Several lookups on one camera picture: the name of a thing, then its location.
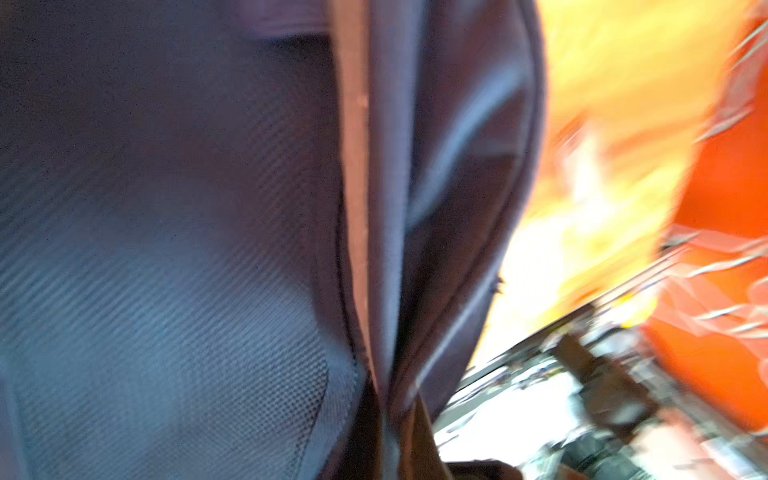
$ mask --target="orange surface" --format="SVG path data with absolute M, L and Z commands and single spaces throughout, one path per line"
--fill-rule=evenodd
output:
M 739 124 L 709 139 L 701 151 L 683 197 L 676 224 L 756 239 L 768 235 L 768 70 L 763 69 L 753 113 Z M 695 265 L 733 259 L 743 253 L 719 253 L 694 247 L 683 261 Z M 768 276 L 768 258 L 707 273 L 711 286 L 728 303 L 768 306 L 765 289 L 753 288 Z M 711 293 L 701 286 L 689 291 L 692 301 L 707 306 Z M 768 336 L 740 339 L 723 333 L 701 335 L 675 324 L 680 308 L 665 310 L 675 296 L 666 285 L 660 307 L 646 325 L 648 337 L 664 367 L 750 431 L 768 428 Z M 724 322 L 765 323 L 752 333 L 768 333 L 768 316 L 724 319 Z
M 752 4 L 540 0 L 551 94 L 545 153 L 472 364 L 649 265 Z M 574 131 L 576 156 L 562 146 Z

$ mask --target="orange wall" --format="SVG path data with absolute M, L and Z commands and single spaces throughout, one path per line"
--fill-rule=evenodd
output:
M 704 143 L 675 224 L 745 240 L 768 236 L 768 69 L 759 85 L 753 113 Z M 703 266 L 749 253 L 722 250 L 694 245 L 681 262 Z M 768 258 L 701 275 L 698 285 L 678 275 L 662 292 L 646 328 L 668 371 L 750 431 L 768 427 L 768 316 L 754 309 L 768 303 L 754 288 L 766 276 Z M 705 312 L 713 293 L 724 295 L 719 306 L 743 304 L 740 311 L 748 318 L 723 316 L 706 325 L 712 331 L 697 333 L 681 314 Z M 733 335 L 733 328 L 760 323 L 745 333 L 765 338 Z

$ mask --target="blurred object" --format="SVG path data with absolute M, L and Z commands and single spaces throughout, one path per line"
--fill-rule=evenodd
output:
M 557 480 L 589 480 L 579 472 L 574 472 L 565 465 L 560 465 Z
M 563 448 L 562 462 L 590 480 L 651 480 L 626 455 L 587 432 Z
M 644 330 L 672 376 L 765 441 L 768 71 L 757 78 L 752 113 L 701 144 L 668 233 L 668 243 L 687 251 L 661 284 Z
M 702 478 L 706 470 L 704 478 L 768 480 L 768 449 L 650 359 L 631 368 L 663 406 L 658 415 L 663 422 L 641 432 L 632 443 L 643 465 L 655 475 L 672 465 L 699 474 L 691 478 Z
M 446 466 L 454 480 L 523 480 L 519 470 L 495 460 L 448 463 Z
M 644 386 L 609 358 L 592 355 L 573 336 L 563 336 L 552 355 L 582 384 L 578 395 L 591 422 L 622 442 L 629 443 L 635 429 L 658 409 Z
M 657 289 L 645 290 L 627 296 L 624 302 L 614 308 L 614 315 L 622 318 L 622 328 L 628 329 L 640 325 L 654 312 L 657 305 Z
M 759 3 L 753 14 L 756 26 L 731 53 L 733 65 L 730 81 L 710 121 L 709 129 L 699 141 L 723 133 L 753 110 L 757 82 L 768 57 L 768 2 L 763 0 Z
M 570 400 L 577 390 L 578 383 L 562 372 L 525 389 L 510 382 L 448 425 L 435 423 L 440 457 L 444 462 L 494 458 L 519 467 L 546 445 L 581 432 L 582 419 Z M 451 409 L 443 415 L 452 417 Z M 522 470 L 524 478 L 531 477 L 530 469 Z
M 551 102 L 541 171 L 471 365 L 627 282 L 660 233 L 754 0 L 541 0 Z

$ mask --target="black object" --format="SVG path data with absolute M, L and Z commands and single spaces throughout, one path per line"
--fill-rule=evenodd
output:
M 523 480 L 519 470 L 496 460 L 447 465 L 455 480 Z
M 624 443 L 658 410 L 648 389 L 635 382 L 616 362 L 595 357 L 573 336 L 565 335 L 552 355 L 583 385 L 578 395 L 590 420 Z
M 611 448 L 592 433 L 583 434 L 563 447 L 562 465 L 590 480 L 642 480 L 650 476 L 626 455 Z

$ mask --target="woven fabric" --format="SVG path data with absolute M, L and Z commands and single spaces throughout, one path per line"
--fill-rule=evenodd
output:
M 19 2 L 0 32 L 22 461 L 34 480 L 314 478 L 359 383 L 329 42 L 241 38 L 215 2 L 108 3 Z

